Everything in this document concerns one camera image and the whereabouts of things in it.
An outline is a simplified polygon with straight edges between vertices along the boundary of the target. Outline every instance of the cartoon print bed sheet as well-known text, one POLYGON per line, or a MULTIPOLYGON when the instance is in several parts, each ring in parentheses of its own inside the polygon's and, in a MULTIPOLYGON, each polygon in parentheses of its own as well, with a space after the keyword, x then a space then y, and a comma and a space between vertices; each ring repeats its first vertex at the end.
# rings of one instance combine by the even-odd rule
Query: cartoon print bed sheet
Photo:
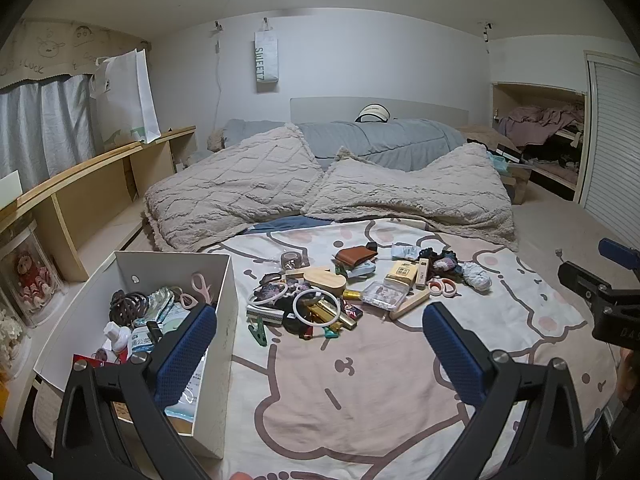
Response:
MULTIPOLYGON (((231 368, 225 457, 210 471, 228 479, 243 471, 257 480, 424 480, 468 424, 473 407, 458 399, 421 330, 422 308, 396 322, 364 307, 352 332, 304 341, 282 328, 259 346, 247 329, 246 300, 280 253, 297 250, 311 265, 330 265, 341 247, 375 241, 375 279, 390 269, 395 242, 451 247, 492 277, 481 295, 459 285, 438 298, 488 349, 522 362, 568 362, 587 428, 613 393, 609 348, 591 337, 577 310, 503 246, 434 233, 425 222, 383 219, 269 234, 242 235, 208 249, 232 256, 239 322, 231 368)), ((363 290, 373 278, 350 288, 363 290)), ((500 465, 524 404, 515 406, 484 475, 500 465)))

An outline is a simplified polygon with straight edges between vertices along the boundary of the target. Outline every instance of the white bottle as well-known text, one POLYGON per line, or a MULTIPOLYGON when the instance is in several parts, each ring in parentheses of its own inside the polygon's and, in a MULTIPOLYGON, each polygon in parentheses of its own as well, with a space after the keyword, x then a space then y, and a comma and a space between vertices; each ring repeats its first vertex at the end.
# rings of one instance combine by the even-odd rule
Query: white bottle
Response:
POLYGON ((114 354, 120 355, 122 351, 126 352, 127 342, 131 336, 131 330, 128 326, 118 326, 113 321, 110 321, 104 327, 104 335, 111 341, 111 350, 114 354))

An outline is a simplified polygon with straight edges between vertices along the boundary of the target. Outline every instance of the stuffed animal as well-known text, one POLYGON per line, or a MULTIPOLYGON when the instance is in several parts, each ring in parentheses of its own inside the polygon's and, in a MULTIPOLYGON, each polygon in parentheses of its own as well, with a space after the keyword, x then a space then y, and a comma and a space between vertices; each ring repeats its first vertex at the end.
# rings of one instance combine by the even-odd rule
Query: stuffed animal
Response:
POLYGON ((17 255, 15 270, 22 287, 22 300, 36 308, 43 307, 51 295, 49 269, 46 266, 39 267, 29 251, 21 251, 17 255))

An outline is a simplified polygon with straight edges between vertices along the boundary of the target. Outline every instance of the screw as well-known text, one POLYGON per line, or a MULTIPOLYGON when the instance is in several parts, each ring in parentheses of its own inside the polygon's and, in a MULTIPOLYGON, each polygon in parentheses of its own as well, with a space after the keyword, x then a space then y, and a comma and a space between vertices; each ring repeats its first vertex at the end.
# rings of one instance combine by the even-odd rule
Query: screw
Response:
POLYGON ((74 363, 74 371, 76 372, 81 372, 86 367, 87 367, 87 362, 84 359, 78 359, 78 361, 74 363))
POLYGON ((146 361, 147 357, 149 357, 149 354, 146 352, 133 352, 133 354, 131 354, 130 361, 135 365, 141 365, 146 361))
POLYGON ((509 360, 509 354, 504 350, 495 350, 491 352, 491 359, 500 364, 505 364, 509 360))
POLYGON ((566 370, 566 361, 559 357, 554 358, 554 368, 556 370, 566 370))

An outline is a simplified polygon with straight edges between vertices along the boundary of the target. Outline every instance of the white door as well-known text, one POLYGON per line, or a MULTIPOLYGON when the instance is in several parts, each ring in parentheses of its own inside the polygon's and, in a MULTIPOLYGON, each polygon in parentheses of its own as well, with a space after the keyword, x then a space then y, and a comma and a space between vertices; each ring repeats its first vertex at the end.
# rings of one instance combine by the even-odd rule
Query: white door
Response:
POLYGON ((640 65, 587 54, 590 142, 580 204, 640 248, 640 65))

